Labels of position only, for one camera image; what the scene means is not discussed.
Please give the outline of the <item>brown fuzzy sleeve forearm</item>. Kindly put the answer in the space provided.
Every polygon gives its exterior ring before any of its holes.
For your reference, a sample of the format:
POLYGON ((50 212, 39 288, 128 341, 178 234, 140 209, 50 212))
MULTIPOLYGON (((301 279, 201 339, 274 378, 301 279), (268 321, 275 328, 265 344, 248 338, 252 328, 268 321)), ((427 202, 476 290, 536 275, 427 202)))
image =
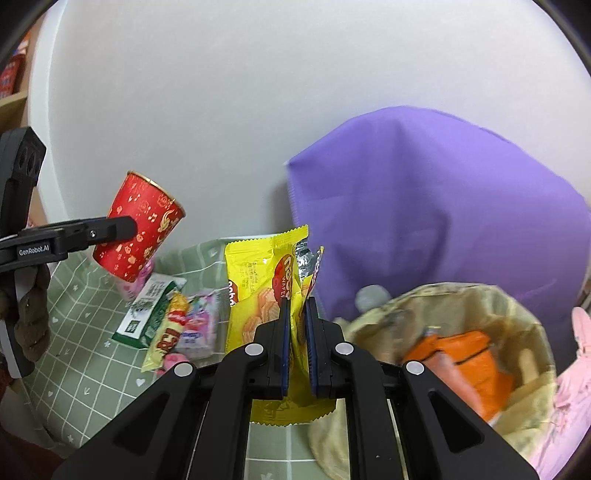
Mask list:
POLYGON ((15 320, 14 332, 24 357, 37 362, 50 343, 47 289, 50 272, 46 265, 37 268, 31 289, 16 300, 14 279, 1 275, 1 319, 15 320))

